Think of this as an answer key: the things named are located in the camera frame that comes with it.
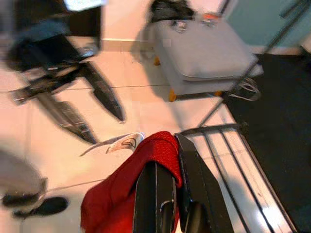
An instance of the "metal bar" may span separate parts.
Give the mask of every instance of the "metal bar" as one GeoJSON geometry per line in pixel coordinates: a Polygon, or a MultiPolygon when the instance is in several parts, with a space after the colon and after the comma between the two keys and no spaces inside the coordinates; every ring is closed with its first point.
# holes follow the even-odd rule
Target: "metal bar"
{"type": "Polygon", "coordinates": [[[288,15],[295,9],[297,8],[300,4],[302,3],[306,3],[306,0],[296,0],[296,2],[294,2],[290,7],[288,7],[286,10],[284,10],[280,16],[282,18],[286,18],[288,17],[288,15]]]}
{"type": "Polygon", "coordinates": [[[231,198],[231,200],[232,200],[232,203],[233,203],[233,205],[234,205],[234,207],[235,207],[235,209],[236,209],[236,211],[237,211],[237,213],[238,213],[238,215],[239,215],[239,218],[240,218],[240,220],[241,220],[241,222],[242,222],[242,224],[243,224],[243,226],[244,226],[244,229],[245,229],[245,231],[246,231],[247,233],[250,233],[250,230],[249,230],[249,228],[248,228],[248,226],[247,226],[247,224],[246,224],[246,222],[245,222],[245,219],[244,219],[244,217],[243,217],[243,215],[242,215],[242,213],[241,213],[241,210],[240,210],[240,208],[239,208],[239,206],[238,206],[238,204],[237,204],[237,201],[235,200],[235,198],[234,198],[234,196],[233,196],[233,194],[232,194],[232,192],[231,192],[231,189],[230,189],[230,187],[229,187],[229,185],[228,185],[228,183],[227,183],[227,181],[226,181],[226,179],[225,179],[223,173],[221,172],[220,165],[218,164],[218,161],[216,160],[216,156],[215,156],[215,154],[214,154],[214,152],[213,152],[213,149],[212,149],[212,147],[211,147],[211,145],[210,145],[209,138],[208,138],[208,136],[207,136],[205,133],[202,133],[202,135],[203,135],[203,137],[205,138],[205,141],[206,141],[206,143],[207,143],[208,149],[209,149],[209,151],[210,151],[210,153],[211,153],[211,155],[212,155],[214,164],[215,164],[215,166],[217,167],[217,170],[218,170],[218,172],[219,172],[219,174],[220,174],[220,176],[221,176],[221,178],[222,178],[222,180],[223,180],[223,182],[224,182],[224,185],[225,185],[225,187],[226,187],[226,189],[227,189],[227,192],[228,192],[228,194],[229,194],[229,196],[230,196],[230,198],[231,198]]]}
{"type": "Polygon", "coordinates": [[[180,134],[187,136],[187,135],[192,135],[192,134],[197,134],[197,133],[211,132],[211,131],[218,131],[218,130],[227,130],[227,129],[238,130],[240,126],[241,125],[237,123],[226,124],[226,125],[213,125],[213,126],[199,127],[199,128],[192,128],[192,129],[184,130],[180,132],[180,134]]]}
{"type": "Polygon", "coordinates": [[[230,0],[225,0],[225,3],[224,3],[224,5],[223,5],[223,7],[222,7],[222,9],[221,9],[221,11],[220,11],[220,14],[223,15],[223,14],[225,13],[225,11],[226,11],[226,9],[227,9],[229,3],[230,3],[230,0]]]}
{"type": "Polygon", "coordinates": [[[219,131],[219,132],[220,132],[222,138],[224,139],[225,144],[227,145],[227,147],[228,147],[228,149],[229,149],[229,151],[230,151],[230,154],[231,154],[232,157],[233,157],[233,160],[234,160],[235,164],[237,165],[237,167],[238,167],[238,169],[239,169],[241,175],[243,176],[243,179],[244,179],[244,181],[245,181],[245,183],[246,183],[246,185],[247,185],[249,191],[251,192],[251,195],[252,195],[252,197],[253,197],[253,199],[254,199],[254,201],[255,201],[255,203],[256,203],[256,206],[258,207],[258,209],[259,209],[261,215],[263,216],[263,218],[264,218],[264,220],[265,220],[265,222],[266,222],[266,224],[267,224],[269,230],[270,230],[271,232],[274,233],[275,231],[274,231],[273,227],[270,225],[270,223],[269,223],[269,221],[268,221],[266,215],[264,214],[263,209],[262,209],[262,206],[261,206],[261,204],[259,203],[259,201],[258,201],[258,199],[257,199],[257,197],[256,197],[256,194],[255,194],[254,190],[252,189],[252,186],[250,185],[250,183],[249,183],[249,181],[248,181],[248,179],[247,179],[247,177],[246,177],[246,175],[245,175],[245,173],[244,173],[244,171],[243,171],[243,169],[242,169],[242,167],[241,167],[241,164],[239,163],[237,157],[235,156],[235,153],[233,152],[232,148],[230,147],[230,144],[229,144],[227,138],[225,137],[224,132],[223,132],[223,131],[219,131]]]}
{"type": "MultiPolygon", "coordinates": [[[[298,20],[303,16],[303,14],[309,9],[311,5],[311,1],[309,0],[306,2],[305,6],[300,10],[300,12],[297,13],[297,15],[285,26],[283,29],[276,35],[276,37],[269,43],[267,48],[265,49],[263,54],[268,53],[291,29],[291,27],[294,26],[298,22],[298,20]]],[[[226,101],[229,99],[230,94],[234,92],[234,90],[240,85],[241,82],[247,78],[247,76],[250,74],[252,69],[257,65],[258,60],[253,62],[247,71],[240,77],[240,79],[233,85],[230,91],[226,92],[222,99],[218,101],[218,103],[214,106],[212,110],[204,117],[204,119],[201,121],[201,123],[198,125],[198,127],[201,127],[205,124],[205,122],[210,119],[210,117],[216,112],[216,110],[221,106],[223,102],[226,103],[226,101]]]]}
{"type": "Polygon", "coordinates": [[[246,142],[245,137],[244,137],[239,131],[238,131],[238,134],[239,134],[239,136],[240,136],[240,138],[241,138],[241,140],[242,140],[244,146],[246,147],[246,150],[247,150],[248,154],[250,155],[250,157],[251,157],[253,163],[255,164],[255,167],[257,168],[259,174],[261,175],[261,177],[262,177],[262,179],[263,179],[265,185],[268,187],[268,189],[269,189],[269,191],[270,191],[272,197],[274,198],[274,200],[275,200],[275,202],[276,202],[278,208],[279,208],[280,211],[282,212],[282,214],[283,214],[283,216],[284,216],[284,218],[285,218],[287,224],[289,225],[289,227],[291,228],[291,230],[292,230],[293,232],[297,232],[297,229],[296,229],[295,225],[294,225],[293,222],[291,221],[291,219],[290,219],[290,217],[288,216],[286,210],[284,209],[284,207],[283,207],[281,201],[280,201],[279,198],[277,197],[277,195],[276,195],[274,189],[272,188],[272,185],[270,184],[270,182],[269,182],[269,180],[268,180],[266,174],[265,174],[264,171],[262,170],[262,168],[261,168],[261,166],[260,166],[260,163],[258,162],[257,158],[256,158],[255,155],[253,154],[253,152],[252,152],[252,150],[250,149],[248,143],[246,142]]]}

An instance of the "teal wall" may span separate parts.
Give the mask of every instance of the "teal wall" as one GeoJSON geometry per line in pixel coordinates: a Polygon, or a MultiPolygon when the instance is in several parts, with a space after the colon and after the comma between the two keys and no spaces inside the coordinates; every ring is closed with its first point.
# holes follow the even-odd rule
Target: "teal wall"
{"type": "MultiPolygon", "coordinates": [[[[245,43],[253,46],[266,45],[285,25],[287,19],[279,14],[295,0],[239,0],[228,18],[229,24],[245,43]]],[[[278,46],[293,47],[311,32],[311,9],[278,46]]]]}

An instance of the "white cable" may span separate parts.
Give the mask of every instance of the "white cable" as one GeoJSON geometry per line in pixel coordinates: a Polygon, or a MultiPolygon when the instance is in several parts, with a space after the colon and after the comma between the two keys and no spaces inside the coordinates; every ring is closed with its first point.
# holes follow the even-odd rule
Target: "white cable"
{"type": "Polygon", "coordinates": [[[239,99],[243,99],[243,100],[247,100],[247,101],[256,101],[261,97],[261,93],[257,87],[257,84],[255,82],[255,80],[251,79],[251,78],[245,78],[245,80],[243,82],[240,83],[239,85],[240,89],[243,88],[247,91],[250,92],[254,92],[254,95],[251,98],[246,98],[243,96],[238,95],[239,90],[236,90],[236,94],[230,94],[230,96],[235,97],[235,98],[239,98],[239,99]]]}

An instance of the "white wall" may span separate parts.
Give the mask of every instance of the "white wall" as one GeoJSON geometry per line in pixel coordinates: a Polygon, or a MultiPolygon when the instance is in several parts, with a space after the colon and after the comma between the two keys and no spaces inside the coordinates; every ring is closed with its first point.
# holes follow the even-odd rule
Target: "white wall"
{"type": "Polygon", "coordinates": [[[0,0],[0,20],[3,34],[11,34],[13,32],[13,11],[11,0],[0,0]]]}
{"type": "Polygon", "coordinates": [[[311,53],[311,34],[302,43],[303,48],[311,53]]]}
{"type": "MultiPolygon", "coordinates": [[[[141,40],[153,0],[108,0],[104,8],[104,39],[141,40]]],[[[195,10],[217,11],[222,0],[189,0],[195,10]]]]}

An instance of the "baseboard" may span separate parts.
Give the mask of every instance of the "baseboard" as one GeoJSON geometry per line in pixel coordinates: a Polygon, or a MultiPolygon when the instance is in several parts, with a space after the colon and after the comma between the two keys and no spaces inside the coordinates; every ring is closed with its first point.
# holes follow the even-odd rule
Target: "baseboard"
{"type": "MultiPolygon", "coordinates": [[[[254,54],[263,54],[266,49],[265,46],[249,46],[250,50],[254,54]]],[[[274,47],[269,54],[274,55],[300,55],[301,48],[300,47],[274,47]]]]}
{"type": "Polygon", "coordinates": [[[153,45],[147,41],[136,41],[130,39],[103,39],[104,51],[124,51],[138,52],[140,49],[145,51],[153,51],[153,45]]]}
{"type": "MultiPolygon", "coordinates": [[[[114,39],[106,38],[103,39],[104,51],[124,51],[124,52],[135,52],[140,49],[146,51],[153,51],[152,43],[146,41],[136,41],[130,39],[114,39]]],[[[265,46],[249,46],[250,50],[255,54],[263,54],[265,46]]],[[[269,54],[274,55],[300,55],[300,47],[275,47],[269,54]]]]}

